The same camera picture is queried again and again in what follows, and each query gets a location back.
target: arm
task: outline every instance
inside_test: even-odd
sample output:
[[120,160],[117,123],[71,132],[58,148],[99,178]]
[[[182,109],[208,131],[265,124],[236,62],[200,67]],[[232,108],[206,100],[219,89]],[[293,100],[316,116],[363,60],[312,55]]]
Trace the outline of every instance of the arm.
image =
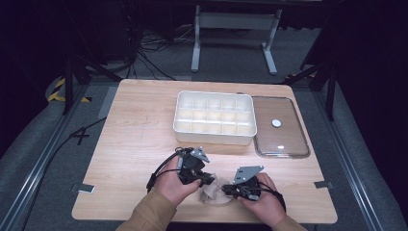
[[116,231],[164,231],[176,214],[177,206],[198,190],[200,181],[183,185],[173,169],[179,157],[174,157],[160,171],[153,190],[136,206],[132,216]]
[[[257,178],[260,183],[277,191],[275,184],[267,174],[259,173]],[[273,231],[306,231],[305,228],[286,215],[279,200],[272,193],[261,192],[258,201],[251,201],[242,197],[238,197],[238,200]]]

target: table leg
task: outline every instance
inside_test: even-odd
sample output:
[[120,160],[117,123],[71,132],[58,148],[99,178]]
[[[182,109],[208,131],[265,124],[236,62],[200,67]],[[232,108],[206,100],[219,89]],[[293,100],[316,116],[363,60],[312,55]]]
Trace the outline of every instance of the table leg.
[[194,48],[192,50],[192,61],[191,61],[191,71],[197,72],[200,62],[200,6],[195,7],[195,40]]
[[279,24],[281,13],[282,13],[282,10],[276,11],[272,25],[270,27],[269,40],[268,42],[262,43],[262,48],[264,50],[265,59],[267,60],[269,73],[271,75],[276,75],[277,73],[275,62],[273,61],[272,54],[270,53],[270,47],[272,46],[273,38],[275,37],[275,34],[276,34],[276,29]]

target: wooden table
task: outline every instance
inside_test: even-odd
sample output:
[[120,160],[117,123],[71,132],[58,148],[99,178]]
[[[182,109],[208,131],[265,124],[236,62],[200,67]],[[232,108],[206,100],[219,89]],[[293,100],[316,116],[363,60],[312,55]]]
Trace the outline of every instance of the wooden table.
[[[303,159],[261,158],[253,142],[248,146],[186,143],[175,139],[172,128],[181,90],[282,96],[290,98],[306,133],[311,154]],[[204,171],[232,181],[237,167],[265,167],[280,193],[288,215],[302,223],[334,223],[337,214],[327,188],[317,189],[323,181],[315,151],[290,87],[255,84],[123,80],[96,145],[84,184],[93,193],[80,192],[72,215],[77,219],[126,220],[146,195],[150,174],[174,149],[203,146],[211,162]],[[186,222],[260,222],[237,200],[224,205],[199,201],[199,191],[177,208],[173,221]]]

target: clear plastic lid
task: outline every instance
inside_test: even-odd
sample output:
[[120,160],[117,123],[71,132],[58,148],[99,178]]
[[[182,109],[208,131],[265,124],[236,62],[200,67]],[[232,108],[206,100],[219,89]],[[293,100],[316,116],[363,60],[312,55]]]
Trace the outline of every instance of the clear plastic lid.
[[310,154],[302,126],[290,98],[253,96],[258,133],[254,137],[262,157],[304,158]]

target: tan sleeve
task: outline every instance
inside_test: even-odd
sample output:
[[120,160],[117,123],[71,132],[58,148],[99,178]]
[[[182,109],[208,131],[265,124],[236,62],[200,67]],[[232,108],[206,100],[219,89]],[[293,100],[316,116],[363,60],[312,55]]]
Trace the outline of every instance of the tan sleeve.
[[297,223],[294,219],[287,216],[282,219],[279,223],[272,227],[273,231],[307,231],[304,227],[302,227],[299,223]]
[[154,188],[116,231],[165,231],[176,214],[176,206]]

